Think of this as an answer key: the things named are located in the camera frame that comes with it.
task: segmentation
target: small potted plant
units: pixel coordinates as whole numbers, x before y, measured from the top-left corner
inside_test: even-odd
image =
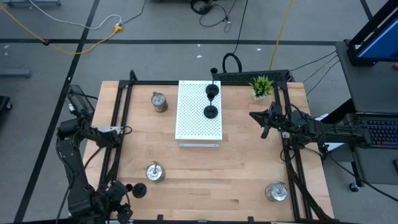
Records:
[[[274,82],[269,81],[268,77],[254,78],[254,83],[249,84],[253,87],[252,94],[256,101],[267,98],[274,91]]]

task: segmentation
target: desk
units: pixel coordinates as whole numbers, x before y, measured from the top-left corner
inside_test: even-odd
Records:
[[[117,87],[118,82],[103,82],[93,126],[111,123]],[[303,84],[288,83],[288,87],[290,101],[308,113]],[[271,129],[268,138],[261,139],[259,125],[249,116],[250,111],[267,109],[274,97],[254,101],[250,88],[221,87],[223,142],[219,148],[179,148],[174,139],[178,85],[133,86],[127,117],[132,133],[124,137],[118,180],[133,185],[145,183],[148,191],[141,199],[129,193],[132,219],[155,220],[158,214],[163,214],[165,220],[247,221],[248,216],[253,216],[255,221],[294,220],[290,196],[284,202],[275,203],[264,195],[267,185],[277,181],[287,183],[287,174],[279,158],[280,133]],[[150,102],[153,91],[166,96],[169,104],[166,112],[154,111]],[[315,144],[308,147],[317,148]],[[83,162],[97,148],[89,141]],[[104,150],[86,169],[89,183],[94,187],[98,185],[103,157]],[[166,170],[166,178],[159,184],[146,179],[145,170],[152,161],[159,162]],[[309,192],[333,217],[319,156],[302,151],[302,163]],[[301,217],[305,217],[298,189],[297,194]]]

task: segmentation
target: computer monitor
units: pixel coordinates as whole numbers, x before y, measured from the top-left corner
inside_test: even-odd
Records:
[[[398,62],[398,1],[389,0],[348,42],[348,55],[355,66]]]

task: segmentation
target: gray carpet floor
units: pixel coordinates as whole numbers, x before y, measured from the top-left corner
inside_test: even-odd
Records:
[[[51,15],[68,21],[85,23],[94,0],[62,1],[61,7],[44,7]],[[374,14],[386,0],[367,0]],[[106,16],[120,14],[123,18],[136,15],[143,0],[102,0],[93,19],[97,26]],[[218,4],[229,9],[233,1]],[[215,39],[235,40],[238,36],[245,1],[238,0],[230,14],[231,30],[224,24],[205,28],[199,25],[199,15],[193,13],[187,0],[147,0],[141,17],[125,24],[124,31],[114,39],[173,40]],[[250,0],[243,23],[242,40],[276,40],[289,0]],[[83,29],[60,24],[36,9],[8,8],[21,22],[48,39],[79,39]],[[203,18],[212,23],[222,19],[220,10]],[[296,0],[292,6],[282,40],[341,41],[352,38],[367,22],[360,0]],[[117,19],[91,30],[88,39],[103,39],[113,31]],[[0,39],[32,38],[0,11]],[[74,52],[77,44],[57,44]],[[92,44],[85,44],[84,49]],[[208,80],[210,68],[221,70],[225,53],[234,49],[228,44],[103,44],[80,57],[72,83],[86,94],[98,95],[104,80],[127,79],[133,69],[140,80]],[[268,70],[273,45],[239,45],[236,54],[243,70]],[[280,45],[272,69],[293,69],[322,57],[334,46]],[[0,126],[0,223],[12,222],[40,151],[43,139],[57,104],[73,56],[57,52],[42,44],[0,44],[0,68],[24,68],[32,72],[30,79],[0,78],[0,95],[10,96],[14,108]],[[304,81],[326,60],[294,71],[297,82]],[[227,61],[227,70],[236,65]],[[305,83],[309,91],[327,71],[325,66]],[[329,113],[349,96],[341,66],[337,64],[308,96],[313,116]],[[59,121],[71,118],[64,105]],[[55,154],[55,141],[50,144],[39,181],[28,206],[25,221],[55,218],[67,187],[65,171]],[[348,163],[341,163],[348,169]],[[352,193],[348,184],[353,178],[332,161],[326,160],[324,170],[335,217],[346,222],[396,223],[398,206],[392,200],[369,187]],[[377,185],[381,190],[398,196],[398,186]],[[62,217],[68,215],[67,207]]]

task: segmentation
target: black keyboard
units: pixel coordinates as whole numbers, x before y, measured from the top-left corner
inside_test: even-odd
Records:
[[[288,70],[256,71],[256,72],[236,72],[218,73],[214,75],[215,80],[221,82],[253,82],[253,78],[268,77],[274,82],[289,82],[290,75]]]
[[[369,129],[373,146],[398,149],[398,116],[358,114],[358,123]]]

